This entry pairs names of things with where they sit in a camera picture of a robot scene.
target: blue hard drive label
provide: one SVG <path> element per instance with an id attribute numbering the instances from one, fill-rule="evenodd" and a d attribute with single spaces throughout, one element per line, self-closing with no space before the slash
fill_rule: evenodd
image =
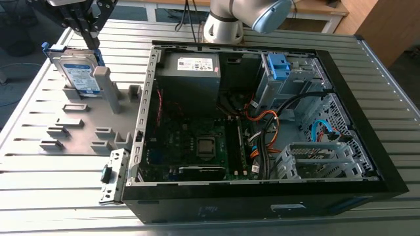
<path id="1" fill-rule="evenodd" d="M 100 88 L 89 65 L 64 64 L 65 73 L 76 90 L 87 95 L 99 94 Z"/>

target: expansion slot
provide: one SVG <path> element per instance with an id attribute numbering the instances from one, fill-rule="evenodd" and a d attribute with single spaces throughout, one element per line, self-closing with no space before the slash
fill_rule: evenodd
<path id="1" fill-rule="evenodd" d="M 243 175 L 244 163 L 243 163 L 243 145 L 241 140 L 241 128 L 236 119 L 227 119 L 224 122 L 225 132 L 225 145 L 228 152 L 229 172 L 232 175 Z"/>

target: blue drive latch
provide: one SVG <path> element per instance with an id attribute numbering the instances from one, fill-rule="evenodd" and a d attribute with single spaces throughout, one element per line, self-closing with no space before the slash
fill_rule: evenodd
<path id="1" fill-rule="evenodd" d="M 275 80 L 285 80 L 291 74 L 291 63 L 283 54 L 268 54 L 268 64 Z"/>

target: white table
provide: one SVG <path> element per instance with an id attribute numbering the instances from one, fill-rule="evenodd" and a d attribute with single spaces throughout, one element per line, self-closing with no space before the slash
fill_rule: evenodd
<path id="1" fill-rule="evenodd" d="M 184 10 L 184 5 L 181 4 L 153 3 L 153 2 L 143 2 L 143 1 L 132 1 L 132 0 L 120 0 L 119 5 L 144 7 L 147 11 L 147 19 L 149 22 L 156 22 L 156 9 L 159 8 Z M 197 11 L 209 12 L 211 7 L 197 5 Z M 344 16 L 345 16 L 345 13 L 341 13 L 341 12 L 331 12 L 329 14 L 313 14 L 313 13 L 300 13 L 297 11 L 297 14 L 296 14 L 297 19 L 327 21 L 321 33 L 333 33 L 340 24 L 341 18 Z M 293 17 L 295 17 L 295 14 L 291 12 L 288 14 L 288 18 L 293 18 Z"/>

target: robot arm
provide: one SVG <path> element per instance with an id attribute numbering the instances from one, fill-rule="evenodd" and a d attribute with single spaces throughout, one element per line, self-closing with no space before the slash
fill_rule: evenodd
<path id="1" fill-rule="evenodd" d="M 96 0 L 100 14 L 93 16 L 93 0 L 27 0 L 28 4 L 61 27 L 71 27 L 84 38 L 87 47 L 99 48 L 97 35 L 119 0 Z"/>
<path id="2" fill-rule="evenodd" d="M 292 0 L 211 0 L 204 38 L 209 43 L 243 41 L 243 22 L 260 33 L 271 33 L 285 20 Z"/>

